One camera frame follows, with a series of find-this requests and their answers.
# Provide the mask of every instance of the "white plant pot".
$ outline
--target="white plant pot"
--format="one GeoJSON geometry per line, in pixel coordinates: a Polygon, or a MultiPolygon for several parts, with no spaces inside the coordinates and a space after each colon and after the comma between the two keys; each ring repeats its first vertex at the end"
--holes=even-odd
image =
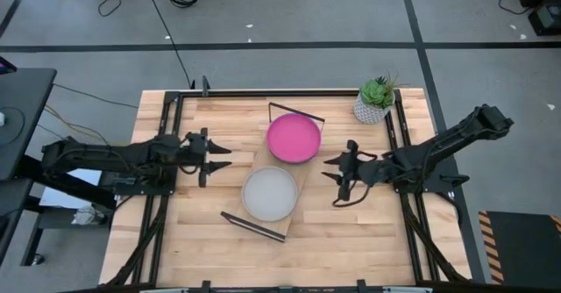
{"type": "Polygon", "coordinates": [[[386,109],[381,109],[370,104],[365,104],[359,93],[357,100],[354,102],[354,116],[362,123],[376,124],[384,120],[387,113],[392,110],[394,103],[395,95],[392,100],[392,105],[388,106],[386,109]]]}

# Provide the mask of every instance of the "gray floor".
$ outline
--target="gray floor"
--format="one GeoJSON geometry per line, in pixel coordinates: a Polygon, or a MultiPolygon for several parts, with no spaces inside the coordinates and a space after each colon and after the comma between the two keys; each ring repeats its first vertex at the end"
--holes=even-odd
{"type": "MultiPolygon", "coordinates": [[[[0,0],[0,20],[13,0],[0,0]]],[[[102,0],[23,0],[2,46],[167,45],[167,33],[150,0],[123,0],[101,18],[102,0]]],[[[530,42],[538,38],[526,16],[500,10],[497,0],[412,0],[425,42],[530,42]]],[[[181,10],[156,0],[177,43],[379,41],[413,42],[403,0],[200,0],[181,10]]],[[[520,9],[516,0],[505,5],[520,9]]],[[[560,149],[559,49],[428,50],[430,68],[447,125],[476,105],[498,105],[515,121],[500,141],[478,143],[457,154],[459,170],[472,180],[465,197],[477,230],[479,210],[561,215],[561,179],[554,169],[560,149]],[[554,111],[547,104],[558,106],[554,111]],[[492,167],[481,167],[482,163],[492,167]]],[[[19,67],[59,71],[56,82],[112,100],[137,104],[143,89],[185,89],[173,51],[2,53],[19,67]]],[[[208,76],[214,88],[357,87],[365,79],[399,73],[400,83],[425,87],[417,51],[388,48],[180,51],[191,78],[208,76]]],[[[55,88],[49,105],[71,122],[93,127],[110,141],[127,142],[136,112],[55,88]]],[[[41,125],[70,134],[44,115],[41,125]]],[[[81,140],[88,140],[72,133],[81,140]]],[[[56,140],[37,129],[28,154],[56,140]]],[[[0,290],[55,292],[93,287],[108,233],[49,231],[39,245],[44,265],[18,265],[32,228],[26,213],[0,268],[0,290]]],[[[479,242],[481,259],[481,239],[479,242]]]]}

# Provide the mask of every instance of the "wooden plank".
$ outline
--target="wooden plank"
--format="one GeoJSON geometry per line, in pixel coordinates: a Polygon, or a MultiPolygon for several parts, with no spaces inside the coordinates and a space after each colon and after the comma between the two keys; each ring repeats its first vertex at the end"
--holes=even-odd
{"type": "MultiPolygon", "coordinates": [[[[418,144],[434,136],[423,90],[402,89],[401,93],[412,142],[418,144]]],[[[156,134],[163,94],[143,93],[132,141],[156,134]]],[[[348,139],[355,139],[368,153],[389,150],[386,126],[360,124],[352,115],[353,101],[353,97],[338,96],[186,100],[181,134],[208,127],[214,142],[233,150],[233,154],[211,155],[209,159],[233,163],[212,174],[206,189],[197,187],[196,175],[178,174],[178,187],[167,213],[158,285],[200,287],[202,280],[211,280],[213,286],[222,287],[347,286],[356,285],[357,279],[366,279],[369,285],[413,284],[399,197],[391,186],[377,185],[356,206],[331,206],[337,186],[321,172],[336,172],[337,167],[323,161],[343,152],[348,139]],[[235,211],[239,204],[239,189],[268,127],[269,101],[326,118],[322,147],[311,162],[284,244],[220,217],[220,211],[235,211]]],[[[352,198],[360,197],[364,189],[357,184],[352,198]]],[[[144,201],[144,197],[134,197],[116,213],[100,282],[114,276],[136,246],[144,201]]],[[[454,208],[432,195],[425,196],[425,206],[437,246],[458,272],[469,277],[454,208]]],[[[428,274],[422,247],[420,252],[428,274]]],[[[144,279],[150,257],[151,251],[147,251],[144,279]]]]}

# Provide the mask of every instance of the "potted plant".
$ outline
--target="potted plant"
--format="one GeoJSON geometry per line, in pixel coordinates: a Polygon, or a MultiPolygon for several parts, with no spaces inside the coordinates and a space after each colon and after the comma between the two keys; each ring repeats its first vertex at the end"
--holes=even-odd
{"type": "Polygon", "coordinates": [[[360,122],[366,124],[382,121],[394,105],[395,88],[397,84],[389,73],[365,82],[354,102],[354,115],[360,122]]]}

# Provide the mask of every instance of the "wire handle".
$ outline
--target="wire handle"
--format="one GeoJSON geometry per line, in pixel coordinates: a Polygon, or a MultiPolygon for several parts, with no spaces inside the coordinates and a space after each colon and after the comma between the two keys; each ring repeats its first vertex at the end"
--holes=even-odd
{"type": "Polygon", "coordinates": [[[276,103],[272,103],[272,102],[269,103],[269,123],[273,122],[273,120],[271,119],[271,106],[277,107],[279,109],[283,109],[285,111],[289,111],[289,112],[292,112],[292,113],[300,114],[300,115],[302,115],[306,118],[311,118],[311,119],[314,119],[316,121],[322,122],[322,127],[320,128],[319,131],[320,132],[323,131],[323,126],[325,125],[325,118],[319,118],[319,117],[313,116],[309,113],[298,111],[296,109],[288,108],[287,106],[284,106],[282,104],[276,104],[276,103]]]}

